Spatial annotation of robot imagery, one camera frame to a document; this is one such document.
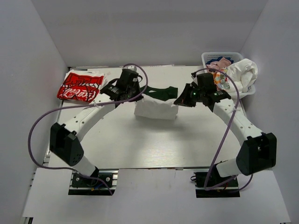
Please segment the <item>white green Charlie Brown t-shirt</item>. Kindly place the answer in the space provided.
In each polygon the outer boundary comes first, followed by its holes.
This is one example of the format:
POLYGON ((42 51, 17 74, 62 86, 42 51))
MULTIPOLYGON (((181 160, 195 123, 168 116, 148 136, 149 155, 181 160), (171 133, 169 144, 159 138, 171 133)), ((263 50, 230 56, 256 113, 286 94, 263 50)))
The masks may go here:
POLYGON ((174 120, 178 106, 174 101, 178 97, 178 88, 169 86, 165 89, 147 86, 143 99, 135 103, 134 115, 149 119, 174 120))

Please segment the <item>pink orange print t-shirt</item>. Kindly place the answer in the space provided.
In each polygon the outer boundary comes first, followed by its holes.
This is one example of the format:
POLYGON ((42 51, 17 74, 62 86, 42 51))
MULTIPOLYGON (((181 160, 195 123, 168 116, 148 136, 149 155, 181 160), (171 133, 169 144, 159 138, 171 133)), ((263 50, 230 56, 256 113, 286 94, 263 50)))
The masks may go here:
POLYGON ((225 58, 221 59, 220 61, 214 61, 209 64, 206 64, 209 72, 217 72, 223 68, 226 68, 231 65, 231 62, 226 60, 225 58))

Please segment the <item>white colourful print t-shirt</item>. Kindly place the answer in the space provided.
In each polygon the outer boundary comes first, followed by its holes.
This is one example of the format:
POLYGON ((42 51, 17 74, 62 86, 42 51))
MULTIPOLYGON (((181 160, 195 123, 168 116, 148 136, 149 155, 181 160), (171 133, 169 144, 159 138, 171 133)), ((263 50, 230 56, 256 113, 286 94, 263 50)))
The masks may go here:
POLYGON ((230 66, 211 72, 214 83, 219 90, 228 93, 247 92, 248 86, 254 84, 258 76, 258 68, 255 62, 245 58, 230 66))

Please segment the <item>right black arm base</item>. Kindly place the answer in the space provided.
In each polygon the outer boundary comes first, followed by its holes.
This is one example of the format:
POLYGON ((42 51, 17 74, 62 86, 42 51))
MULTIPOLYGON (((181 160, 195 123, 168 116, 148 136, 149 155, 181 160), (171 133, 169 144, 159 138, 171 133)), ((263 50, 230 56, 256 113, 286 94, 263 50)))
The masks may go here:
POLYGON ((196 172, 191 176, 191 182, 195 184, 197 198, 237 198, 240 197, 238 180, 235 177, 232 181, 220 187, 206 191, 204 182, 207 172, 196 172))

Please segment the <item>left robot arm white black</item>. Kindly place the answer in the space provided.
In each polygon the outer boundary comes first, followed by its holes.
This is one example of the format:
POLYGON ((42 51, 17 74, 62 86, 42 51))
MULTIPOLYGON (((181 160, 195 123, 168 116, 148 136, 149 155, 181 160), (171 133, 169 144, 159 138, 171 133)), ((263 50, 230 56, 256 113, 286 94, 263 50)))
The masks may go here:
POLYGON ((81 141, 100 119, 123 101, 143 98, 139 76, 133 65, 122 68, 121 76, 108 82, 89 107, 63 124, 53 124, 50 129, 50 151, 80 174, 97 177, 99 169, 85 157, 81 141))

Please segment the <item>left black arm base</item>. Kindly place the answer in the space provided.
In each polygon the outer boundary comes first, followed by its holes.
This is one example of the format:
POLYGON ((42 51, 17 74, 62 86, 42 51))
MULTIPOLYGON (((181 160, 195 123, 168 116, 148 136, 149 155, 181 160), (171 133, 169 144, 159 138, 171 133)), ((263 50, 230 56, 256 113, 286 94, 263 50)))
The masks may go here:
POLYGON ((73 172, 71 175, 70 186, 68 195, 71 196, 111 196, 116 190, 118 170, 100 170, 99 179, 102 179, 108 188, 97 180, 90 180, 81 177, 77 173, 73 172))

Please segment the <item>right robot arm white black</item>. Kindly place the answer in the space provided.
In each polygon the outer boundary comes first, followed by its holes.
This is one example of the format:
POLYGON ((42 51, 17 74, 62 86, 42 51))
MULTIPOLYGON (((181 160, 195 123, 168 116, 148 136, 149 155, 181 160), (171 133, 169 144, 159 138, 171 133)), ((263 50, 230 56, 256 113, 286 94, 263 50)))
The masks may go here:
POLYGON ((232 131, 241 146, 238 155, 212 166, 212 172, 221 178, 239 174, 252 175, 276 165, 277 138, 254 126, 236 109, 236 102, 225 90, 217 90, 211 73, 197 75, 186 84, 174 104, 195 107, 207 106, 232 131))

